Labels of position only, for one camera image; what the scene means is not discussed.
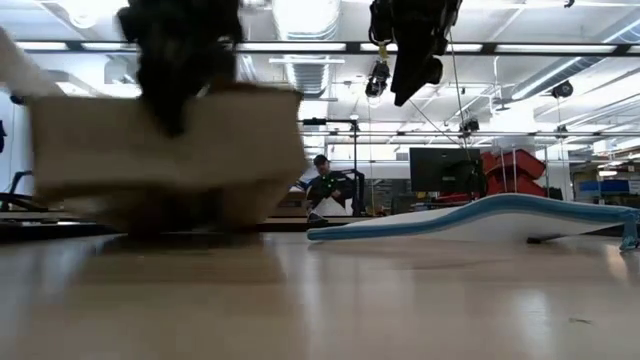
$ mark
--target blurry object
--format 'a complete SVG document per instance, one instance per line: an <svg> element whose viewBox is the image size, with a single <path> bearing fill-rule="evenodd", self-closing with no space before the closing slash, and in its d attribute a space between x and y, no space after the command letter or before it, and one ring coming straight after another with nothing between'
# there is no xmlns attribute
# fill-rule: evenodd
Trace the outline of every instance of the blurry object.
<svg viewBox="0 0 640 360"><path fill-rule="evenodd" d="M300 100L231 85L189 102L188 131L169 139L137 100L33 99L36 199L125 232L252 226L307 167Z"/></svg>
<svg viewBox="0 0 640 360"><path fill-rule="evenodd" d="M571 85L569 80L551 89L551 96L553 96L556 99L567 98L571 95L573 95L573 85Z"/></svg>
<svg viewBox="0 0 640 360"><path fill-rule="evenodd" d="M239 0L129 0L118 11L125 39L140 48L141 98L166 134L184 132L187 100L235 81L239 7Z"/></svg>
<svg viewBox="0 0 640 360"><path fill-rule="evenodd" d="M4 152L4 138L7 137L7 133L4 131L4 123L0 120L0 154Z"/></svg>
<svg viewBox="0 0 640 360"><path fill-rule="evenodd" d="M389 65L387 65L387 62L377 60L373 66L371 74L369 75L369 80L364 91L367 97L380 97L387 88L387 80L389 80L390 76L391 73L389 72Z"/></svg>
<svg viewBox="0 0 640 360"><path fill-rule="evenodd" d="M307 194L305 191L291 189L278 203L272 217L307 216Z"/></svg>
<svg viewBox="0 0 640 360"><path fill-rule="evenodd" d="M14 104L23 104L25 96L64 95L55 82L16 46L2 28L0 83L9 89Z"/></svg>
<svg viewBox="0 0 640 360"><path fill-rule="evenodd" d="M458 18L462 0L374 0L369 7L369 41L386 53L398 44L391 91L395 105L402 106L425 84L438 84L447 36Z"/></svg>
<svg viewBox="0 0 640 360"><path fill-rule="evenodd" d="M469 136L471 136L471 133L474 133L479 130L480 130L480 123L478 122L478 119L474 117L466 118L466 119L463 119L462 122L460 122L459 131L462 133L462 135L458 137L468 138Z"/></svg>

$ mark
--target computer monitor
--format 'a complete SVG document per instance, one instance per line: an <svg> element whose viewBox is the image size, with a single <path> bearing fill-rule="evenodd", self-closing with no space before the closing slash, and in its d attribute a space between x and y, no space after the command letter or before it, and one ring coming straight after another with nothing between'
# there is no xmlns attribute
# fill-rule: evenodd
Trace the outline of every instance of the computer monitor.
<svg viewBox="0 0 640 360"><path fill-rule="evenodd" d="M474 192L471 176L482 171L479 149L409 149L411 190L438 192Z"/></svg>

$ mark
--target blue and white foam ramp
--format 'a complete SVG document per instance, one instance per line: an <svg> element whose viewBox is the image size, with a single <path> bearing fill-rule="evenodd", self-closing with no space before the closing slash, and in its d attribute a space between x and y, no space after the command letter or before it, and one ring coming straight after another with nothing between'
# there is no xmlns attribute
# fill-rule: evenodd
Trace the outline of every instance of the blue and white foam ramp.
<svg viewBox="0 0 640 360"><path fill-rule="evenodd" d="M579 235L624 225L620 250L639 245L640 210L501 194L465 206L401 214L345 226L311 229L311 241L413 236L439 240L525 241Z"/></svg>

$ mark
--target person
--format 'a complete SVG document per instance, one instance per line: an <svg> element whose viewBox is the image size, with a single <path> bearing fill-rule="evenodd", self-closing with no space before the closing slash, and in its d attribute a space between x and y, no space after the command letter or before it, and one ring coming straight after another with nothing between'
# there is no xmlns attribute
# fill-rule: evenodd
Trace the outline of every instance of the person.
<svg viewBox="0 0 640 360"><path fill-rule="evenodd" d="M323 201L333 200L344 209L347 215L346 202L353 198L353 182L345 174L339 171L332 171L329 160L324 155L318 155L313 159L313 165L318 171L318 176L309 183L307 200L310 207L310 218L315 216L336 215L318 211L318 207Z"/></svg>

